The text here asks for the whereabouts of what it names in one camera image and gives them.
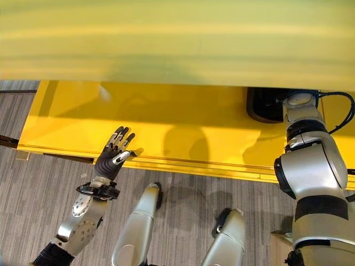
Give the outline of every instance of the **silver metal casing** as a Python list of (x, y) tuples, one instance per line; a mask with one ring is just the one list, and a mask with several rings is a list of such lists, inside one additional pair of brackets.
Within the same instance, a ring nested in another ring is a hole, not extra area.
[(139, 266), (146, 261), (159, 187), (150, 184), (129, 216), (112, 254), (112, 266)]
[(244, 256), (245, 220), (232, 209), (201, 266), (241, 266)]

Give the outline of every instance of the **robot finger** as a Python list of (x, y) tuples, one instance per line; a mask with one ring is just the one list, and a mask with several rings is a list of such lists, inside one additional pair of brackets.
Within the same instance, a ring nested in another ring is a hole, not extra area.
[(117, 136), (117, 138), (115, 139), (114, 143), (113, 143), (113, 149), (118, 151), (119, 147), (121, 146), (121, 141), (123, 139), (123, 137), (127, 134), (127, 132), (129, 131), (128, 127), (125, 127)]
[(131, 133), (127, 139), (125, 139), (123, 142), (122, 142), (122, 145), (118, 148), (118, 153), (120, 152), (123, 152), (124, 150), (126, 150), (128, 144), (131, 142), (131, 140), (135, 137), (135, 134), (134, 133)]
[(109, 141), (107, 142), (105, 147), (109, 147), (111, 149), (113, 149), (113, 143), (116, 141), (116, 139), (118, 138), (118, 136), (120, 135), (120, 133), (124, 130), (123, 126), (120, 126), (118, 129), (116, 129), (116, 131), (111, 135)]

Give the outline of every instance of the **black cable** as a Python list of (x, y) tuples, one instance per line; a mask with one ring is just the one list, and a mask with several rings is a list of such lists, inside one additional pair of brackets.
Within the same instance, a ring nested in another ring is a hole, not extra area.
[(335, 128), (333, 130), (329, 131), (329, 134), (332, 134), (332, 133), (338, 131), (339, 129), (341, 129), (342, 127), (344, 127), (346, 124), (348, 124), (353, 119), (353, 117), (355, 115), (355, 101), (354, 101), (354, 98), (349, 93), (344, 93), (342, 91), (331, 92), (331, 93), (319, 93), (319, 98), (324, 97), (324, 96), (330, 96), (330, 95), (345, 96), (351, 102), (350, 110), (349, 110), (347, 116), (345, 117), (345, 119), (339, 125), (335, 126)]

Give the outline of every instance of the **gray carpet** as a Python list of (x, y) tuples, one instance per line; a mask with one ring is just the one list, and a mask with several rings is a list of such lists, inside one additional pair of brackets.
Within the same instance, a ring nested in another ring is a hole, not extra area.
[[(19, 137), (33, 94), (0, 94), (0, 134)], [(70, 214), (93, 166), (31, 154), (15, 160), (0, 147), (0, 253), (3, 265), (26, 265)], [(293, 200), (270, 183), (123, 168), (119, 198), (109, 203), (95, 238), (72, 265), (110, 265), (111, 253), (128, 215), (150, 182), (161, 182), (165, 197), (156, 213), (149, 263), (199, 265), (212, 243), (214, 218), (225, 207), (245, 212), (244, 266), (269, 265), (270, 232), (290, 230)]]

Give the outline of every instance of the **robotic arm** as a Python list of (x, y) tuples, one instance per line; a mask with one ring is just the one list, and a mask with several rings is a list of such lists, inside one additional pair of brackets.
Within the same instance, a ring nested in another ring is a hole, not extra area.
[(66, 266), (93, 239), (102, 217), (106, 211), (108, 200), (117, 199), (119, 191), (113, 182), (125, 160), (135, 156), (126, 151), (135, 134), (128, 133), (128, 127), (119, 127), (105, 145), (95, 164), (95, 177), (77, 188), (80, 193), (75, 200), (72, 213), (60, 225), (57, 235), (41, 251), (32, 265)]
[(274, 168), (280, 189), (297, 201), (292, 230), (295, 251), (285, 262), (353, 265), (355, 203), (343, 194), (347, 168), (317, 110), (317, 100), (318, 93), (300, 92), (283, 101), (287, 146)]

